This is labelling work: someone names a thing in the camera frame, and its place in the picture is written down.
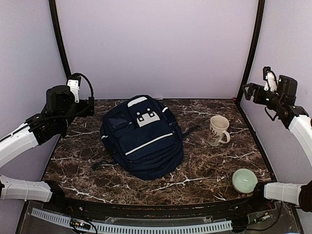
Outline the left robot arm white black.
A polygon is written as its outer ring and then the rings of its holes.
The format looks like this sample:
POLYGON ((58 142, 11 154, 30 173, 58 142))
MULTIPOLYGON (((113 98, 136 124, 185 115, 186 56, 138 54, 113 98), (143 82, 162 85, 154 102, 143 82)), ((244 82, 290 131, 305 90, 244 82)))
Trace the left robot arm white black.
MULTIPOLYGON (((77 84, 58 85, 48 89, 43 110, 28 118, 16 130, 0 140, 0 165, 6 165, 56 135, 66 136, 67 129, 75 118, 92 116, 94 96, 82 100, 78 95, 77 84)), ((69 208, 69 202, 64 198, 62 188, 50 180, 27 181, 1 175, 0 198, 49 202, 59 213, 69 208)))

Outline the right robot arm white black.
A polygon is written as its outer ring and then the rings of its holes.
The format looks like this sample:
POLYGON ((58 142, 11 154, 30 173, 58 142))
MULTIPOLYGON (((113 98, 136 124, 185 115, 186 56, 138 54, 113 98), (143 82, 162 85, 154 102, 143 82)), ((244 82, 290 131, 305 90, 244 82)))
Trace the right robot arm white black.
MULTIPOLYGON (((292 133, 302 147, 309 162, 312 161, 312 119, 306 110, 295 105, 297 81, 280 75, 276 78, 273 72, 265 75, 264 86, 249 83, 242 89, 245 99, 265 106, 265 110, 275 111, 271 120, 278 118, 286 129, 292 133)), ((260 211, 268 200, 287 202, 298 206, 305 212, 312 211, 312 183, 293 184, 281 182, 259 182, 254 188, 249 208, 260 211)))

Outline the navy blue student backpack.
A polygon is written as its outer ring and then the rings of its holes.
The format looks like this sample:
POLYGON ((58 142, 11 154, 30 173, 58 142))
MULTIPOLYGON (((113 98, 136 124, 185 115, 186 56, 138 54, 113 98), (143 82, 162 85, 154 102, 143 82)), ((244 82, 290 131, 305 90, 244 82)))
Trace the navy blue student backpack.
POLYGON ((184 157, 183 133, 175 115, 149 95, 117 105, 102 119, 100 136, 113 163, 142 180, 155 180, 174 171, 184 157))

